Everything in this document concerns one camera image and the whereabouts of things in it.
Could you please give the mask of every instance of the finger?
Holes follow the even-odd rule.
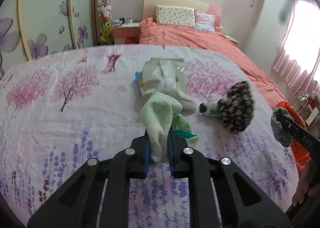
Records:
[[[298,204],[298,200],[297,200],[296,194],[294,194],[292,197],[292,205],[296,206],[297,204]]]
[[[308,175],[300,178],[299,182],[298,182],[298,187],[300,187],[303,191],[303,193],[307,193],[310,187],[310,183],[308,180]]]
[[[300,179],[302,179],[302,178],[307,178],[307,177],[308,177],[310,168],[311,168],[311,160],[309,160],[309,161],[306,163],[306,165],[305,165],[305,167],[304,167],[304,169],[303,169],[303,171],[302,171],[302,175],[301,175]]]
[[[302,204],[303,199],[304,199],[304,192],[300,186],[297,187],[295,197],[296,197],[297,201],[299,202],[299,204]]]
[[[317,196],[320,192],[320,183],[316,184],[313,188],[310,189],[308,196]]]

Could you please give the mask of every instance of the light green towel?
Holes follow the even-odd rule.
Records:
[[[192,134],[190,124],[180,114],[182,105],[176,99],[155,92],[141,109],[140,118],[150,139],[151,158],[157,165],[168,161],[167,138],[170,127],[175,131]],[[189,147],[194,147],[199,137],[186,139]]]

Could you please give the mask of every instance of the pink duvet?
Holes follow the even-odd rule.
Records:
[[[285,100],[279,87],[218,30],[213,34],[185,26],[160,26],[147,18],[140,23],[140,31],[140,44],[188,46],[224,53],[254,83],[271,108]]]

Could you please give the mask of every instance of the red basket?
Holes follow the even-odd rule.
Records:
[[[139,44],[139,37],[126,37],[125,44]]]
[[[299,124],[304,129],[307,129],[302,117],[298,114],[298,112],[289,104],[288,101],[279,102],[276,106],[277,108],[282,107],[285,108],[290,116],[293,118],[294,122]],[[292,139],[290,147],[292,149],[294,158],[296,160],[299,176],[301,175],[305,165],[311,159],[309,156],[309,152],[296,140]]]

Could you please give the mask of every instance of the sliding wardrobe door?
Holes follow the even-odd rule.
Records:
[[[71,0],[74,13],[70,17],[77,48],[93,46],[94,28],[92,0]]]
[[[4,0],[0,7],[0,78],[13,65],[27,61],[17,14],[17,0]]]
[[[72,48],[68,0],[21,0],[19,12],[33,59]]]

